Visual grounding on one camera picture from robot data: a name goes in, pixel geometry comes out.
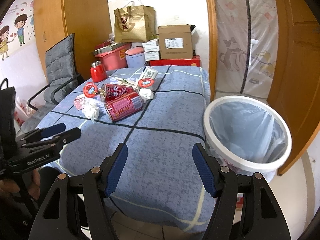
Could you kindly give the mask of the person's left hand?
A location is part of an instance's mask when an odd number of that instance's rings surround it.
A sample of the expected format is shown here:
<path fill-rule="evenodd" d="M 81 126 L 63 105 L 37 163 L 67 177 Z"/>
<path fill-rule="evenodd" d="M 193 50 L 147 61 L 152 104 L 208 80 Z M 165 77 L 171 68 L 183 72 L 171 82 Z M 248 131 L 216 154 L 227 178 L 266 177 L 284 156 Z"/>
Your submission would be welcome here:
<path fill-rule="evenodd" d="M 28 187 L 28 193 L 36 200 L 40 197 L 40 185 L 40 174 L 38 170 L 33 170 L 32 181 Z M 8 197 L 11 193 L 19 193 L 19 190 L 19 186 L 13 180 L 1 180 L 1 197 Z"/>

